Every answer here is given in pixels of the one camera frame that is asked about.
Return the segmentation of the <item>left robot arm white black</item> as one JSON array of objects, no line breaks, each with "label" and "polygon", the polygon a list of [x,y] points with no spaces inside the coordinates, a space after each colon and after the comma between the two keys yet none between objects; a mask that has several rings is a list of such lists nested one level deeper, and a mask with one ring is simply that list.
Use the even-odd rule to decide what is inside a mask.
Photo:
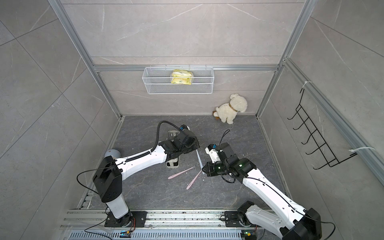
[{"label": "left robot arm white black", "polygon": [[176,159],[200,147],[195,134],[182,126],[177,136],[159,142],[154,149],[126,158],[105,157],[93,177],[96,191],[117,220],[130,215],[130,209],[122,194],[122,184],[133,174]]}]

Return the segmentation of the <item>aluminium mounting rail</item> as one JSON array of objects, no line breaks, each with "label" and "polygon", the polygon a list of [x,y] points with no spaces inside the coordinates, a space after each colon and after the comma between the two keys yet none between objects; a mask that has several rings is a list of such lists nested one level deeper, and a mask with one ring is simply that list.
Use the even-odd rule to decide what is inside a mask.
[{"label": "aluminium mounting rail", "polygon": [[[132,210],[148,212],[145,226],[143,228],[134,227],[128,229],[153,230],[153,229],[224,229],[225,223],[220,220],[220,216],[225,211],[237,210]],[[84,209],[69,210],[60,223],[60,228],[70,228],[83,230],[92,225],[100,223],[97,227],[103,227],[107,220],[108,213],[104,210]]]}]

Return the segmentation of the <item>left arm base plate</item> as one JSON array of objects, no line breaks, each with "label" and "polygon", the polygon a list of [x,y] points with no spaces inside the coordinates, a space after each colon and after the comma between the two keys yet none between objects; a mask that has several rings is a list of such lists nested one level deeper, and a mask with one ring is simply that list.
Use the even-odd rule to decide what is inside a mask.
[{"label": "left arm base plate", "polygon": [[145,226],[148,212],[146,211],[133,211],[129,212],[120,219],[115,218],[112,212],[107,215],[105,222],[106,228],[133,228],[134,222],[136,228],[143,228]]}]

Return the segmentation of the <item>yellow wipes packet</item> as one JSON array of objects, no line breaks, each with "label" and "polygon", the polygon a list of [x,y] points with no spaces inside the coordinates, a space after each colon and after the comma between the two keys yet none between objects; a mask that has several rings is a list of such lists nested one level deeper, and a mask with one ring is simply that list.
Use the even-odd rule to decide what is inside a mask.
[{"label": "yellow wipes packet", "polygon": [[186,70],[173,70],[171,73],[171,84],[177,85],[192,85],[194,75]]}]

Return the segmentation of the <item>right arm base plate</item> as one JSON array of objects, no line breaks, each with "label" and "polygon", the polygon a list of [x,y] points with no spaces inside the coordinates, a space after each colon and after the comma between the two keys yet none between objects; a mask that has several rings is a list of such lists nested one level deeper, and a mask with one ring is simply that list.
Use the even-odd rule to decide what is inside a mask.
[{"label": "right arm base plate", "polygon": [[254,225],[246,222],[245,219],[239,217],[237,211],[225,211],[220,216],[220,220],[225,223],[227,228],[258,228],[258,225]]}]

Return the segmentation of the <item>pink toothbrush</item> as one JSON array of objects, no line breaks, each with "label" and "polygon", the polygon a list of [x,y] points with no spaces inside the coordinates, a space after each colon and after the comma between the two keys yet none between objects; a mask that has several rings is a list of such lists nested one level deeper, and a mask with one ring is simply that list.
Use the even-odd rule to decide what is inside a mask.
[{"label": "pink toothbrush", "polygon": [[171,179],[173,179],[173,178],[176,178],[176,177],[178,177],[178,176],[180,176],[180,175],[182,175],[182,174],[184,174],[184,173],[186,173],[186,172],[188,172],[188,171],[190,171],[190,170],[193,170],[195,167],[191,167],[191,168],[189,168],[189,169],[186,169],[186,170],[184,170],[184,171],[181,171],[181,172],[179,172],[179,173],[176,173],[176,174],[174,174],[174,175],[171,175],[171,176],[169,176],[168,177],[168,180],[171,180]]},{"label": "pink toothbrush", "polygon": [[189,190],[191,187],[192,187],[192,185],[195,183],[195,181],[197,180],[197,178],[200,176],[200,174],[202,173],[202,171],[199,171],[198,173],[197,173],[197,175],[192,179],[192,181],[187,185],[187,187],[186,187],[186,190]]}]

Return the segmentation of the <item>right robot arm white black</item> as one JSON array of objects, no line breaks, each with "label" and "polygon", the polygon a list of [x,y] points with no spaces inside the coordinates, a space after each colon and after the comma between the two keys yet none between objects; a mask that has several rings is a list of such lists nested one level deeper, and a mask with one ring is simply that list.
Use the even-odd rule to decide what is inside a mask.
[{"label": "right robot arm white black", "polygon": [[239,158],[228,143],[210,144],[206,153],[211,161],[203,167],[209,176],[229,176],[258,195],[272,210],[267,212],[247,201],[238,208],[244,226],[257,225],[282,240],[319,240],[321,216],[313,208],[305,209],[275,187],[247,158]]}]

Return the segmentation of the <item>white plush dog toy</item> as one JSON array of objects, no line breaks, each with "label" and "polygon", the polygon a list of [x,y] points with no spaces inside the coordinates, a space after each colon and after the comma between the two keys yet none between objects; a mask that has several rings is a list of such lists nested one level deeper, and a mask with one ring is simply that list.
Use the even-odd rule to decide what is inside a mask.
[{"label": "white plush dog toy", "polygon": [[216,107],[213,111],[213,116],[216,120],[221,120],[222,123],[232,125],[238,113],[245,113],[248,108],[247,100],[239,94],[231,94],[230,101]]}]

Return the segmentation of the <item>light blue toothbrush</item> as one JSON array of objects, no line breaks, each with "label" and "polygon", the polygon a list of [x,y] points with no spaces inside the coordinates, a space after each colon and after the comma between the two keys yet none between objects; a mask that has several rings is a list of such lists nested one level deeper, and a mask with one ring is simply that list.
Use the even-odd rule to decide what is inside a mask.
[{"label": "light blue toothbrush", "polygon": [[196,150],[196,153],[197,153],[197,157],[198,157],[199,165],[200,165],[200,167],[201,167],[201,170],[202,170],[202,172],[203,172],[203,163],[202,163],[202,160],[201,160],[201,157],[200,157],[199,151],[198,151],[198,150]]}]

